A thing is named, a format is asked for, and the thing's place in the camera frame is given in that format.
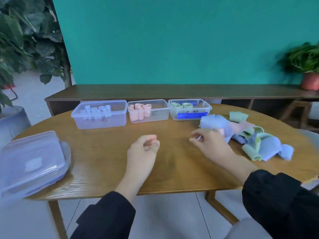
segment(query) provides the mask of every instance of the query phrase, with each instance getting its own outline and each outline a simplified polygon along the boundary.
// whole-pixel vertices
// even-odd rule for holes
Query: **transparent storage box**
[[[71,113],[78,129],[126,125],[126,100],[85,101]]]
[[[169,112],[175,121],[199,120],[207,116],[211,105],[202,99],[177,99],[168,101]]]
[[[167,120],[168,104],[165,100],[130,101],[127,109],[131,123]]]
[[[70,160],[69,145],[54,131],[9,142],[0,151],[0,207],[61,180]]]

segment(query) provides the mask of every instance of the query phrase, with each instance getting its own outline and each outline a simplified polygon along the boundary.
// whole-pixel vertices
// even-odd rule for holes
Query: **sleeve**
[[[276,238],[319,238],[319,196],[301,182],[265,170],[251,173],[242,189],[244,206],[253,219]]]
[[[81,214],[70,239],[128,238],[134,217],[131,203],[121,194],[109,192]]]

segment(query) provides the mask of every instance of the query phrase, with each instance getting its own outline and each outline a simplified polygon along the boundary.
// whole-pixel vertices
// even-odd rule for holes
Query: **hand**
[[[191,136],[189,141],[199,148],[208,159],[219,165],[223,160],[236,155],[219,131],[208,128],[197,129],[192,132]]]
[[[150,175],[160,142],[156,135],[141,136],[127,151],[126,177],[141,184]]]

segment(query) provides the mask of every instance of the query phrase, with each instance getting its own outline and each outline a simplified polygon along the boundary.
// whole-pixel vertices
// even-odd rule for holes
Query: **tree trunk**
[[[64,81],[64,87],[69,88],[72,86],[72,80],[71,80],[71,66],[69,62],[69,57],[68,54],[66,53],[65,48],[61,48],[61,53],[62,53],[62,67],[63,67],[63,75],[65,77]]]

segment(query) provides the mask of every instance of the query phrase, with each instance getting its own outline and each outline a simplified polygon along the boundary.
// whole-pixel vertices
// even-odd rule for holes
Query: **stack of plastic lids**
[[[69,145],[54,131],[9,142],[0,151],[0,207],[62,179],[70,160]]]

